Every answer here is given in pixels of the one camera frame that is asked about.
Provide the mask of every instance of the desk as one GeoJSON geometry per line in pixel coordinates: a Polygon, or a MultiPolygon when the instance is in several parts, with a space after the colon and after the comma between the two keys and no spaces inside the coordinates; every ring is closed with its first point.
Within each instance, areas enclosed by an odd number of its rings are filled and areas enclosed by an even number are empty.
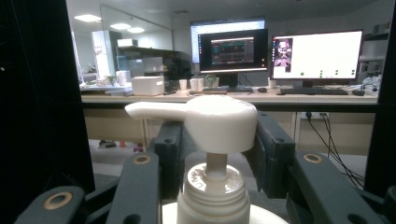
{"type": "MultiPolygon", "coordinates": [[[[294,139],[300,150],[326,152],[321,140],[309,123],[301,119],[301,111],[331,112],[332,135],[340,153],[366,155],[375,114],[370,106],[376,105],[376,95],[276,95],[279,89],[266,93],[232,92],[228,96],[250,102],[259,110],[267,111],[294,139]]],[[[133,120],[124,107],[136,102],[186,103],[196,96],[189,91],[159,96],[109,96],[101,93],[82,95],[88,136],[91,139],[131,141],[148,145],[162,125],[161,120],[133,120]]],[[[312,120],[327,139],[322,120],[312,120]]]]}

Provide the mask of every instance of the power outlet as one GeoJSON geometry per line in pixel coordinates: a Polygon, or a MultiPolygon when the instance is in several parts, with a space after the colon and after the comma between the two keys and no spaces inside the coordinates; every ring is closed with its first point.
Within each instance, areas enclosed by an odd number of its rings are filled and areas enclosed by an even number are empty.
{"type": "MultiPolygon", "coordinates": [[[[323,119],[323,115],[326,114],[329,117],[329,112],[311,112],[311,119],[323,119]]],[[[308,119],[306,112],[301,112],[301,119],[308,119]]]]}

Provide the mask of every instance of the keyboard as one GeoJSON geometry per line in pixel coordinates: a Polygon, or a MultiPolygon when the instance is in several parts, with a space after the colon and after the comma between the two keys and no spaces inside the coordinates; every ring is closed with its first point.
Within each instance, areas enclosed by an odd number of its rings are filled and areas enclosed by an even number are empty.
{"type": "Polygon", "coordinates": [[[340,89],[323,89],[323,88],[292,88],[280,89],[282,94],[306,94],[306,95],[348,95],[347,91],[340,89]]]}
{"type": "Polygon", "coordinates": [[[227,92],[253,92],[252,87],[238,86],[238,87],[213,87],[203,88],[202,91],[227,91],[227,92]]]}

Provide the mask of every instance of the white pump dispenser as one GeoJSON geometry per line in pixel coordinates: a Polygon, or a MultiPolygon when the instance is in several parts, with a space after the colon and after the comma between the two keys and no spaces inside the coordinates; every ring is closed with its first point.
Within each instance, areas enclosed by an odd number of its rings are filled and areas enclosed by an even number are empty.
{"type": "Polygon", "coordinates": [[[206,95],[186,104],[134,103],[125,110],[135,119],[183,121],[195,147],[207,152],[206,163],[187,172],[177,197],[177,224],[251,223],[244,177],[227,165],[227,155],[252,148],[257,124],[254,105],[206,95]]]}

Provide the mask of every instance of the computer monitor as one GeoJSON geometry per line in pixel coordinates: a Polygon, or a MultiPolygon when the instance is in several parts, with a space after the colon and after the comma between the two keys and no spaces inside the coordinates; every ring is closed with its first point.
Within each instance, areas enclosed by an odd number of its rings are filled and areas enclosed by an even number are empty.
{"type": "Polygon", "coordinates": [[[268,30],[198,35],[201,73],[267,70],[268,30]]]}
{"type": "Polygon", "coordinates": [[[270,78],[302,80],[303,87],[312,87],[315,81],[356,80],[362,33],[274,35],[270,78]]]}
{"type": "Polygon", "coordinates": [[[264,29],[264,16],[244,18],[244,19],[224,19],[212,21],[192,21],[191,29],[191,50],[192,63],[200,63],[199,59],[199,39],[198,35],[215,34],[241,30],[258,30],[264,29]]]}

